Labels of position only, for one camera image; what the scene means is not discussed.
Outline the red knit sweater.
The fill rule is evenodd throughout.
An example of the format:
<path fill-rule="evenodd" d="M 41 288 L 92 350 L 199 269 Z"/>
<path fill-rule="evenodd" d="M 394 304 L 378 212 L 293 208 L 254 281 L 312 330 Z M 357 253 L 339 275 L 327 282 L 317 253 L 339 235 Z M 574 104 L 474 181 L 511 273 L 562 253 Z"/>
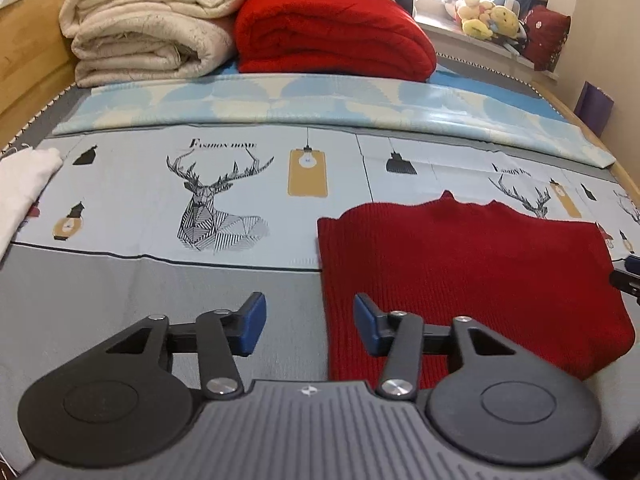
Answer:
<path fill-rule="evenodd" d="M 360 292 L 382 310 L 447 325 L 467 315 L 587 379 L 624 356 L 636 332 L 592 223 L 546 220 L 444 193 L 404 206 L 364 204 L 317 223 L 332 380 L 376 382 L 354 323 Z"/>

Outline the grey deer print bedsheet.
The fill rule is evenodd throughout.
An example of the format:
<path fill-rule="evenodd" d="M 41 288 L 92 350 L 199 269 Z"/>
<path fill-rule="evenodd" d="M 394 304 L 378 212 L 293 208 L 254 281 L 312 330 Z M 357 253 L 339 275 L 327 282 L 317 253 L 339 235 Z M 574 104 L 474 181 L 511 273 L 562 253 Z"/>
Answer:
<path fill-rule="evenodd" d="M 468 90 L 564 119 L 540 96 Z M 1 257 L 1 443 L 26 479 L 594 479 L 639 463 L 639 304 L 620 292 L 636 341 L 579 379 L 601 409 L 584 455 L 500 466 L 442 438 L 378 382 L 329 376 L 317 223 L 370 203 L 509 206 L 600 230 L 613 269 L 639 257 L 637 195 L 613 167 L 414 133 L 292 124 L 168 125 L 56 134 L 89 92 L 70 89 L 29 122 L 23 148 L 63 163 Z M 37 460 L 18 424 L 26 390 L 150 315 L 192 323 L 267 301 L 244 393 L 204 405 L 174 444 L 113 468 Z"/>

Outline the white cloth garment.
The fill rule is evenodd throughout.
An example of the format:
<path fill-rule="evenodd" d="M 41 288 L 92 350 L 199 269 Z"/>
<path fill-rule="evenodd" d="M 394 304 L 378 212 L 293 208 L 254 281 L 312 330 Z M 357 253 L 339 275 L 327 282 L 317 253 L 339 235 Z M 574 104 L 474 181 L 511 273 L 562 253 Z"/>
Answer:
<path fill-rule="evenodd" d="M 1 159 L 0 252 L 6 248 L 26 218 L 30 207 L 61 168 L 56 148 L 23 148 Z"/>

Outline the dark red cushion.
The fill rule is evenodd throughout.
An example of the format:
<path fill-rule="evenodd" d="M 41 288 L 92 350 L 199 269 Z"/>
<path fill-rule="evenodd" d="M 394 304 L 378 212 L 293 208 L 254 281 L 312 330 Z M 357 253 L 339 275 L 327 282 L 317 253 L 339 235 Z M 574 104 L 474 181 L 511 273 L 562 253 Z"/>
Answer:
<path fill-rule="evenodd" d="M 523 55 L 537 72 L 552 72 L 570 33 L 570 17 L 534 6 L 524 20 L 527 44 Z"/>

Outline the yellow plush toys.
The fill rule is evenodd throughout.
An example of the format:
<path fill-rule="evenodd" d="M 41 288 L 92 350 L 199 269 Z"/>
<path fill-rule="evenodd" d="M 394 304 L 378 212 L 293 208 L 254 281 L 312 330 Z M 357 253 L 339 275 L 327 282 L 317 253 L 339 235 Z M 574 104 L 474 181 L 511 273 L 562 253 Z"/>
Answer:
<path fill-rule="evenodd" d="M 496 44 L 524 44 L 527 39 L 524 24 L 510 6 L 498 6 L 490 0 L 444 0 L 442 3 L 465 36 Z"/>

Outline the folded cream blanket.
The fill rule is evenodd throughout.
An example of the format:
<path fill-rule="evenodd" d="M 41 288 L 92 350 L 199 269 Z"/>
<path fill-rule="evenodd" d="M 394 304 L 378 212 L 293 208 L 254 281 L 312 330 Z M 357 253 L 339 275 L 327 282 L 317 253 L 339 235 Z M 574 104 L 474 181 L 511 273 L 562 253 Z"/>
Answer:
<path fill-rule="evenodd" d="M 245 0 L 64 0 L 58 24 L 80 88 L 193 79 L 228 62 Z"/>

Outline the folded red blanket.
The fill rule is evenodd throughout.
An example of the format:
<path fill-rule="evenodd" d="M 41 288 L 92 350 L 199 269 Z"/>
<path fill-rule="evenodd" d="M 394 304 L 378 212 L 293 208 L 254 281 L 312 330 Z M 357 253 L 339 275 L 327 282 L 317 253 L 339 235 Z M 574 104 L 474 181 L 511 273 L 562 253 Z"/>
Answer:
<path fill-rule="evenodd" d="M 246 0 L 234 26 L 242 73 L 427 81 L 436 51 L 393 0 Z"/>

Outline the wooden bed frame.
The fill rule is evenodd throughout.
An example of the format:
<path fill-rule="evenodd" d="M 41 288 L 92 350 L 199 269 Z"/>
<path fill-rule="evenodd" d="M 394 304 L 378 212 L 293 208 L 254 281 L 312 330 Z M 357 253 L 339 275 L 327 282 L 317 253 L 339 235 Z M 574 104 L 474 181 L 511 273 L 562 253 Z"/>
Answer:
<path fill-rule="evenodd" d="M 20 0 L 1 10 L 1 144 L 74 82 L 75 58 L 58 27 L 64 0 Z"/>

